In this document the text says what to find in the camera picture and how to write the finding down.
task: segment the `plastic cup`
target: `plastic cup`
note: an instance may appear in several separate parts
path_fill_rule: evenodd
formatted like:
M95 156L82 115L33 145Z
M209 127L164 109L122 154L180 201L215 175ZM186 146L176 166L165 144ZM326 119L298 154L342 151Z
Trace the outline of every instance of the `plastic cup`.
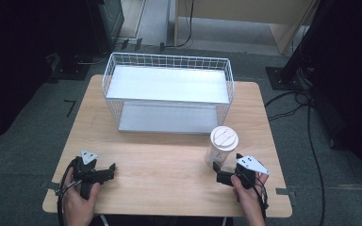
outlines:
M210 167L213 167L213 162L221 167L228 155L237 148L238 143L238 135L233 129L227 126L214 128L210 134L210 145L205 161Z

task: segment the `white lid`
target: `white lid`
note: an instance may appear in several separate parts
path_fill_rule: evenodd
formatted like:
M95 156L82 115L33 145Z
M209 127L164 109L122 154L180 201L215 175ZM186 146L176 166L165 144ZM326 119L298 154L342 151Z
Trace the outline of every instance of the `white lid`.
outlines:
M210 138L214 146L222 151L233 151L239 142L237 133L227 126L215 128Z

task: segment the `two-tier wire shelf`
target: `two-tier wire shelf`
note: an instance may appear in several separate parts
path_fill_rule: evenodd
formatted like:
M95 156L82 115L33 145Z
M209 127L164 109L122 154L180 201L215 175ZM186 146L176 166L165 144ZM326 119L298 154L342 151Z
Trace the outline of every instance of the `two-tier wire shelf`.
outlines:
M234 97L226 58L113 53L102 89L119 131L209 134Z

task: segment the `gray carpet floor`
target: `gray carpet floor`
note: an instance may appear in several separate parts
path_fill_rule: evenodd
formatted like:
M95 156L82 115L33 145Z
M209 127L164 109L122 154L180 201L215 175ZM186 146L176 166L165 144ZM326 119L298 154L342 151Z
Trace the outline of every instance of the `gray carpet floor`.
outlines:
M134 52L129 46L124 52ZM226 57L231 61L234 78L256 82L263 102L283 91L272 90L265 67L283 67L285 56L262 56L189 49L142 47L140 53ZM91 65L85 81L58 80L45 83L0 137L0 225L58 225L57 216L43 212L46 190L42 181L50 181L89 80L103 74L107 60ZM68 115L72 103L73 111ZM267 107L268 116L298 106L288 95ZM268 218L268 225L362 225L362 161L349 150L332 150L321 116L311 108L311 138L324 181L325 208L322 209L319 170L310 149L307 132L307 107L290 117L271 121L271 131L280 158L293 208L290 218ZM235 218L235 225L245 225Z

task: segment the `wooden desk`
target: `wooden desk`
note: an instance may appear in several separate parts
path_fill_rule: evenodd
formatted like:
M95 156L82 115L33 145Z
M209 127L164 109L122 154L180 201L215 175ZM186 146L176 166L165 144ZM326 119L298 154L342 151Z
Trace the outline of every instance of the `wooden desk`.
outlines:
M99 154L97 170L107 169L113 162L117 165L114 179L101 186L96 213L242 216L232 187L216 183L216 173L204 161L208 136L119 133L102 94L102 78L95 75L90 81L54 182L59 182L70 161L86 150ZM235 167L235 153L252 154L271 172L266 183L268 217L289 217L289 197L275 193L277 187L286 185L256 83L236 82L225 125L238 133L239 146L223 167ZM56 213L57 199L49 190L43 210Z
M303 24L310 24L320 0L196 0L193 18L269 24L280 54ZM175 0L174 43L178 17L189 17L192 0Z

